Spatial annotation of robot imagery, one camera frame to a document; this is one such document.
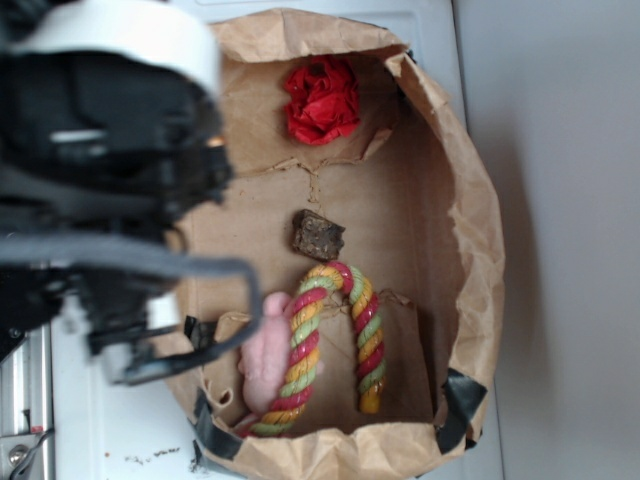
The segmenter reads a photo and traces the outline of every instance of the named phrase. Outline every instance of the crumpled red paper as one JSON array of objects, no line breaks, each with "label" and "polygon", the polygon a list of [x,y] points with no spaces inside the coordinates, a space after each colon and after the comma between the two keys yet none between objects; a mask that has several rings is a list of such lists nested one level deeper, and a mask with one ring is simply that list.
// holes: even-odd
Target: crumpled red paper
[{"label": "crumpled red paper", "polygon": [[360,123],[358,81],[347,60],[315,57],[295,70],[284,88],[289,133],[309,145],[325,145],[347,137]]}]

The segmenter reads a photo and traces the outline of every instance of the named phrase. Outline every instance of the white surface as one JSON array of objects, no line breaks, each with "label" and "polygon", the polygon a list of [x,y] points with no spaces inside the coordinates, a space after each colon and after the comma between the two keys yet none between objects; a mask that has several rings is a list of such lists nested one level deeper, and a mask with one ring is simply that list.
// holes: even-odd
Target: white surface
[{"label": "white surface", "polygon": [[[360,2],[290,0],[224,3],[174,0],[204,21],[217,21],[277,6],[313,10],[375,23],[410,42],[425,70],[452,95],[464,119],[451,4],[443,0],[371,0]],[[107,386],[97,365],[86,368],[83,340],[54,323],[55,419],[58,480],[175,480],[231,478],[189,472],[194,435],[184,413],[163,383],[126,388]],[[180,448],[155,457],[160,450]],[[142,460],[143,465],[135,462]],[[475,450],[427,474],[427,480],[501,480],[500,442],[495,402],[490,403],[484,435]]]},{"label": "white surface", "polygon": [[640,3],[459,0],[504,214],[506,480],[640,476]]},{"label": "white surface", "polygon": [[191,472],[193,430],[163,382],[107,384],[80,312],[67,302],[52,323],[57,480],[227,478]]},{"label": "white surface", "polygon": [[84,0],[53,9],[14,53],[102,51],[179,72],[212,97],[219,52],[195,18],[151,0]]}]

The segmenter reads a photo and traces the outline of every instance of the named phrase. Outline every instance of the pink plush toy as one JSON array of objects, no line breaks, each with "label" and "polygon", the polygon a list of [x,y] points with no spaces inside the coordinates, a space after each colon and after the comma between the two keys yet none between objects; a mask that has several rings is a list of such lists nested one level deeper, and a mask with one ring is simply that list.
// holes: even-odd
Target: pink plush toy
[{"label": "pink plush toy", "polygon": [[291,353],[291,297],[284,292],[272,293],[265,298],[262,308],[262,327],[242,345],[242,360],[238,364],[244,375],[244,401],[256,415],[268,412],[278,398]]}]

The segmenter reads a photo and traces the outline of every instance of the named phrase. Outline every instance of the brown paper bag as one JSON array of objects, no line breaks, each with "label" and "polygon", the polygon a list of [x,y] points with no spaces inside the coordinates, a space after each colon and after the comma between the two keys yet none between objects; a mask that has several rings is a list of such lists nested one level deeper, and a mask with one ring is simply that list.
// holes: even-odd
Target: brown paper bag
[{"label": "brown paper bag", "polygon": [[[203,205],[180,227],[193,252],[245,257],[265,293],[293,294],[314,265],[290,247],[295,212],[345,226],[340,259],[382,292],[388,384],[379,414],[357,411],[356,347],[338,300],[320,327],[325,373],[292,438],[231,433],[248,413],[238,352],[168,381],[205,454],[250,478],[295,480],[406,478],[462,454],[480,436],[496,365],[504,247],[494,188],[446,93],[372,25],[281,9],[213,30],[237,179],[224,206]],[[282,85],[320,54],[350,60],[362,124],[312,147],[286,131]],[[178,295],[185,315],[220,318],[219,336],[242,328],[229,313],[246,311],[240,283],[190,279]],[[188,351],[179,336],[160,351]]]}]

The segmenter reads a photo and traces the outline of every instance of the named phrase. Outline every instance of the striped rope toy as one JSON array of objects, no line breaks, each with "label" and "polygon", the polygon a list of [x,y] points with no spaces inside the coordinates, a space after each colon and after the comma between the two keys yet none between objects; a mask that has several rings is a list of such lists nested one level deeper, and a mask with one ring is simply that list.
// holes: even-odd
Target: striped rope toy
[{"label": "striped rope toy", "polygon": [[289,430],[304,411],[320,360],[318,325],[323,300],[338,290],[349,296],[351,317],[358,336],[359,409],[363,413],[377,413],[380,409],[386,362],[378,297],[360,270],[340,262],[329,262],[309,271],[298,289],[291,319],[291,354],[285,385],[270,411],[251,426],[254,435],[280,435]]}]

